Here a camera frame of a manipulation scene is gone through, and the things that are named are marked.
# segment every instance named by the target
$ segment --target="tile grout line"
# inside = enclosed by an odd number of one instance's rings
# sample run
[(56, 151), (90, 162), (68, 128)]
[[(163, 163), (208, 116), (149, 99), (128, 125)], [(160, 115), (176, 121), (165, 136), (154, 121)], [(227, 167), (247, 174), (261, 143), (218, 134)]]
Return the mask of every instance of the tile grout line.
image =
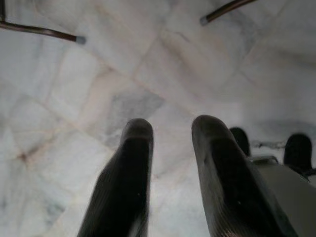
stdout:
[(264, 36), (262, 36), (259, 40), (256, 41), (256, 43), (252, 46), (251, 50), (244, 56), (244, 58), (242, 59), (242, 61), (240, 62), (240, 64), (237, 66), (237, 69), (242, 72), (240, 70), (241, 66), (243, 65), (243, 63), (246, 61), (246, 59), (249, 57), (249, 55), (257, 48), (257, 46), (267, 37), (269, 37), (272, 33), (273, 30), (275, 28), (275, 22), (277, 21), (278, 17), (285, 11), (285, 9), (290, 5), (291, 2), (293, 2), (294, 0), (287, 0), (286, 3), (283, 5), (283, 7), (280, 9), (280, 11), (278, 12), (278, 14), (273, 17), (271, 23), (270, 23), (270, 28), (269, 30), (266, 32), (266, 34)]
[(13, 85), (11, 82), (6, 81), (6, 83), (9, 83), (11, 86), (13, 86), (14, 88), (16, 88), (21, 95), (23, 96), (27, 96), (31, 101), (35, 102), (36, 104), (39, 104), (41, 106), (43, 106), (46, 110), (48, 110), (50, 113), (56, 115), (59, 119), (62, 119), (66, 125), (69, 125), (70, 127), (72, 127), (74, 130), (78, 131), (79, 133), (83, 134), (84, 136), (88, 137), (89, 139), (92, 139), (94, 141), (96, 141), (99, 145), (101, 145), (102, 147), (106, 148), (107, 150), (109, 150), (110, 152), (114, 152), (112, 150), (112, 148), (104, 145), (101, 141), (99, 141), (98, 139), (96, 139), (95, 137), (91, 136), (90, 134), (86, 133), (84, 130), (82, 130), (81, 128), (77, 127), (77, 125), (75, 123), (73, 123), (72, 121), (69, 121), (67, 118), (63, 117), (63, 115), (51, 110), (47, 105), (43, 104), (41, 101), (38, 101), (37, 99), (33, 98), (32, 96), (28, 95), (28, 94), (24, 94), (19, 88), (17, 88), (15, 85)]

